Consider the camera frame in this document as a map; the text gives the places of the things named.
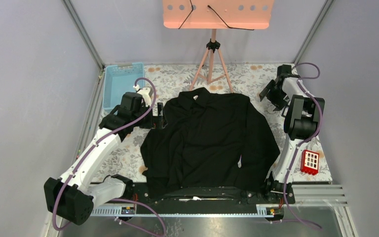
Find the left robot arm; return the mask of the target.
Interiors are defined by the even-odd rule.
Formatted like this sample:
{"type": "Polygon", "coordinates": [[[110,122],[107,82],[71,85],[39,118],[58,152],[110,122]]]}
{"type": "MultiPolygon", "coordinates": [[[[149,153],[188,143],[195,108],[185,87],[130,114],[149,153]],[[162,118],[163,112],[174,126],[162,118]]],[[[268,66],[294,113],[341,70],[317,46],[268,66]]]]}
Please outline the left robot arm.
{"type": "Polygon", "coordinates": [[[46,206],[57,217],[76,225],[83,224],[97,207],[113,199],[122,203],[136,197],[133,181],[122,175],[109,175],[102,183],[92,179],[111,152],[135,127],[163,129],[167,122],[164,104],[144,89],[126,92],[121,103],[102,118],[91,143],[59,178],[48,178],[44,184],[46,206]]]}

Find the black brooch box lid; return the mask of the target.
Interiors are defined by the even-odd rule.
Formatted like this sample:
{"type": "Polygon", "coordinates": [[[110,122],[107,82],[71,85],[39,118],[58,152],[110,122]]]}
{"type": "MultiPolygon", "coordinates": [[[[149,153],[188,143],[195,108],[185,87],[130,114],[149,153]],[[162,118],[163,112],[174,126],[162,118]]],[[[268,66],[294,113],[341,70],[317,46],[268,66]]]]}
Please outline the black brooch box lid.
{"type": "Polygon", "coordinates": [[[275,81],[272,79],[265,88],[259,93],[260,101],[263,101],[263,99],[267,96],[267,94],[273,89],[275,84],[275,81]]]}

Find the black shirt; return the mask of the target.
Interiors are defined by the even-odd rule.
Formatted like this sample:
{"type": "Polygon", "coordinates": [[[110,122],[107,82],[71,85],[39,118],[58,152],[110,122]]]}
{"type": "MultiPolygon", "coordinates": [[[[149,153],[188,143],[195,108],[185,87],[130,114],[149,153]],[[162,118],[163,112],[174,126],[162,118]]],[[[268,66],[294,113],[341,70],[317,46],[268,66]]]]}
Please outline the black shirt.
{"type": "Polygon", "coordinates": [[[141,155],[153,198],[188,187],[259,191],[280,154],[248,96],[201,87],[166,102],[167,125],[148,132],[141,155]]]}

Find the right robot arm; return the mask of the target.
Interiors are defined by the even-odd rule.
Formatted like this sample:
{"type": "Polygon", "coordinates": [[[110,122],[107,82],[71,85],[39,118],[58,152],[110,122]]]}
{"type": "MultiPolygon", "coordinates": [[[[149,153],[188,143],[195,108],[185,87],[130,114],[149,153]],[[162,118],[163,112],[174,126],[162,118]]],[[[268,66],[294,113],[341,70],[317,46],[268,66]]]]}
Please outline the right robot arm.
{"type": "Polygon", "coordinates": [[[293,66],[278,66],[276,79],[271,80],[260,93],[276,111],[282,112],[286,139],[277,166],[270,170],[262,196],[269,203],[294,203],[292,183],[294,169],[316,175],[319,172],[319,154],[306,149],[320,132],[325,100],[315,97],[304,86],[303,77],[293,72],[293,66]]]}

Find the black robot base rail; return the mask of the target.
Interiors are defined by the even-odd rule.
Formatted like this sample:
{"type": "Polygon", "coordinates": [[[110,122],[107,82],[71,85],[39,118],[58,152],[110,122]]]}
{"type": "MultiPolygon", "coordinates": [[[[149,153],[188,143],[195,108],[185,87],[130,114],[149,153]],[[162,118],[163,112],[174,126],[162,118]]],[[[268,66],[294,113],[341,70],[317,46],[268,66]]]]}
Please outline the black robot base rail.
{"type": "Polygon", "coordinates": [[[125,195],[107,204],[122,207],[122,216],[162,217],[274,217],[294,204],[293,189],[265,188],[260,192],[236,187],[187,187],[171,192],[151,189],[147,183],[135,183],[125,195]]]}

